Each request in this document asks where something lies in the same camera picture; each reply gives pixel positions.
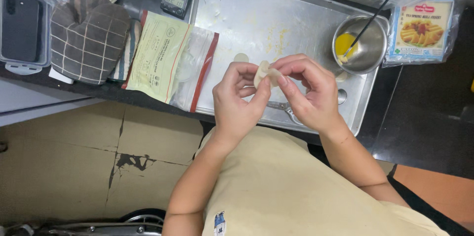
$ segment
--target digital timer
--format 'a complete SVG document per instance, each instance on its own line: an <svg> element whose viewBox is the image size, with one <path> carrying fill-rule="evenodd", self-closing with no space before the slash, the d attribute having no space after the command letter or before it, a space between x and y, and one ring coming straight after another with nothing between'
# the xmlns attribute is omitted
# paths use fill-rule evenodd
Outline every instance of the digital timer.
<svg viewBox="0 0 474 236"><path fill-rule="evenodd" d="M173 16L184 19L187 3L188 0L161 0L160 8Z"/></svg>

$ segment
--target oven mitt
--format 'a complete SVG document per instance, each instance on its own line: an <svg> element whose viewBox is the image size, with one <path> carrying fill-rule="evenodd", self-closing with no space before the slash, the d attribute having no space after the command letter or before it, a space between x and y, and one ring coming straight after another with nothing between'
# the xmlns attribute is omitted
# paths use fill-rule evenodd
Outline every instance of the oven mitt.
<svg viewBox="0 0 474 236"><path fill-rule="evenodd" d="M139 21L132 19L130 21L130 32L128 33L127 43L122 52L122 57L118 60L112 73L110 73L109 78L111 80L123 82L127 79L128 69L130 69L130 65L132 64L141 34L142 25Z"/></svg>
<svg viewBox="0 0 474 236"><path fill-rule="evenodd" d="M130 16L109 0L69 0L51 15L51 64L59 73L103 84L122 55Z"/></svg>

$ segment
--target hand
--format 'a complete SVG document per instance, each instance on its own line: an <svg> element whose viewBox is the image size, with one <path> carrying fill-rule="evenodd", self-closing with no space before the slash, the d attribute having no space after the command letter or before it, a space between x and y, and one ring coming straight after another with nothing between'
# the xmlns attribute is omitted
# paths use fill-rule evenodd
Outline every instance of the hand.
<svg viewBox="0 0 474 236"><path fill-rule="evenodd" d="M212 89L216 116L215 140L230 141L235 148L262 117L270 98L270 80L264 78L258 90L253 87L257 69L256 64L232 62L222 81ZM249 103L242 99L252 94L255 95Z"/></svg>
<svg viewBox="0 0 474 236"><path fill-rule="evenodd" d="M283 74L278 85L290 103L293 113L305 126L328 133L345 125L337 111L337 85L334 74L304 54L278 59L272 66ZM306 96L287 76L301 80Z"/></svg>

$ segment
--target metal bowl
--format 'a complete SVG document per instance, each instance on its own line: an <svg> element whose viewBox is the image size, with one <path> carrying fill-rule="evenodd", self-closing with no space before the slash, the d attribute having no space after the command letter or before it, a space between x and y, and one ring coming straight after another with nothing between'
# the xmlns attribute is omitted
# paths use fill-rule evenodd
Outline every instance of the metal bowl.
<svg viewBox="0 0 474 236"><path fill-rule="evenodd" d="M334 38L332 39L332 53L336 63L346 72L353 75L370 73L382 63L385 52L387 51L386 31L388 31L388 28L383 27L378 18L374 19L360 37L357 50L353 52L345 64L342 64L337 59L336 39L344 33L350 33L354 37L357 37L365 25L367 25L370 17L371 16L364 14L347 17L347 19L337 27Z"/></svg>

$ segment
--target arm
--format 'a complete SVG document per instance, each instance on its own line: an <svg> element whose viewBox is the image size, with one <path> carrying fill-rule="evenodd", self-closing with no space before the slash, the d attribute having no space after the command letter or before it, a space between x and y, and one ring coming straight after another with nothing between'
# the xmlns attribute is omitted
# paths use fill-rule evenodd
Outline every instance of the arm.
<svg viewBox="0 0 474 236"><path fill-rule="evenodd" d="M409 207L339 114L334 75L302 54L281 58L272 67L284 75L278 84L294 114L307 127L319 132L331 167L376 200ZM301 80L307 88L306 95L287 75Z"/></svg>
<svg viewBox="0 0 474 236"><path fill-rule="evenodd" d="M222 81L214 87L216 131L179 179L166 212L163 235L202 234L203 213L220 167L262 117L270 98L270 81L265 78L253 87L258 66L250 63L231 63ZM248 103L243 97L253 96Z"/></svg>

